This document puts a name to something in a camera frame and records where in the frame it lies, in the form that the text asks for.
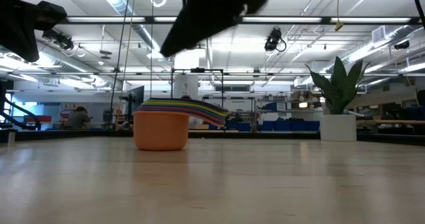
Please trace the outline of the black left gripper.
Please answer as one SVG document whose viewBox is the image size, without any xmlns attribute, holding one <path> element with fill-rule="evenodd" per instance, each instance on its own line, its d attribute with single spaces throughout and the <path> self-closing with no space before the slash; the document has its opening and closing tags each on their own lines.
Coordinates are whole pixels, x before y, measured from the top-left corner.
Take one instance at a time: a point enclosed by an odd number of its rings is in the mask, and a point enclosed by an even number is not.
<svg viewBox="0 0 425 224">
<path fill-rule="evenodd" d="M 22 0 L 1 0 L 1 45 L 28 62 L 39 60 L 34 29 L 26 24 L 26 8 L 33 7 Z"/>
</svg>

